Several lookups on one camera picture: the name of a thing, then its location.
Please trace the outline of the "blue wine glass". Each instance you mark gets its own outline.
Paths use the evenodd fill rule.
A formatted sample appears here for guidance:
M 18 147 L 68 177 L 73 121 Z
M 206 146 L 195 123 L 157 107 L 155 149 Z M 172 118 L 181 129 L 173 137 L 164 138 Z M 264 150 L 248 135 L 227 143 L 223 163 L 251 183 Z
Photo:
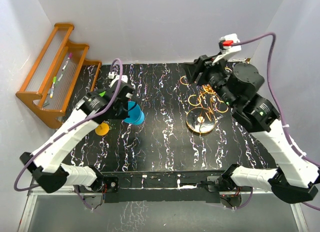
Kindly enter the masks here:
M 145 115 L 142 112 L 140 106 L 134 102 L 128 102 L 128 117 L 124 119 L 125 123 L 133 124 L 133 125 L 140 125 L 144 122 Z

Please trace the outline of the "yellow wine glass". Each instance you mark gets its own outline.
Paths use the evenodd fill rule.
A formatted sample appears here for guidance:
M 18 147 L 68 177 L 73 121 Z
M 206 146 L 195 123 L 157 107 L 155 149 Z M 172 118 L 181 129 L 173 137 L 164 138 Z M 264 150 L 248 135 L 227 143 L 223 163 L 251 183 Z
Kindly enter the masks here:
M 110 130 L 110 127 L 107 123 L 103 122 L 98 127 L 95 128 L 95 133 L 99 136 L 106 135 Z

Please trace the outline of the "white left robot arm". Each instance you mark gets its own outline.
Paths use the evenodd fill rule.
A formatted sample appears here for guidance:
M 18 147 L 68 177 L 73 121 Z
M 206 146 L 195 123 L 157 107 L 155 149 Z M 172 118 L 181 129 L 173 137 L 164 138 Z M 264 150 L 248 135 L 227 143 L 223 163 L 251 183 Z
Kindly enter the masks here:
M 20 156 L 38 185 L 47 193 L 58 191 L 64 185 L 85 186 L 93 192 L 103 187 L 104 176 L 94 166 L 71 166 L 63 163 L 70 151 L 91 131 L 106 120 L 124 120 L 128 117 L 128 102 L 133 87 L 123 81 L 105 91 L 86 94 L 69 118 L 37 150 Z

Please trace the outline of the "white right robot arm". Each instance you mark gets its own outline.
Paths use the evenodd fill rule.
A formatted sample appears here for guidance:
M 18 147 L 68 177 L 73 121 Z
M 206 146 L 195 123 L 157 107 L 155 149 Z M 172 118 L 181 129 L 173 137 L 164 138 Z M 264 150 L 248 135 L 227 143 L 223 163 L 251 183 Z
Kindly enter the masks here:
M 297 155 L 286 139 L 281 116 L 273 104 L 258 94 L 265 79 L 248 63 L 237 63 L 231 72 L 227 61 L 200 56 L 183 63 L 189 84 L 208 85 L 231 109 L 232 117 L 267 149 L 277 168 L 254 169 L 232 164 L 216 185 L 230 191 L 239 187 L 271 191 L 288 204 L 312 201 L 318 193 L 320 168 Z

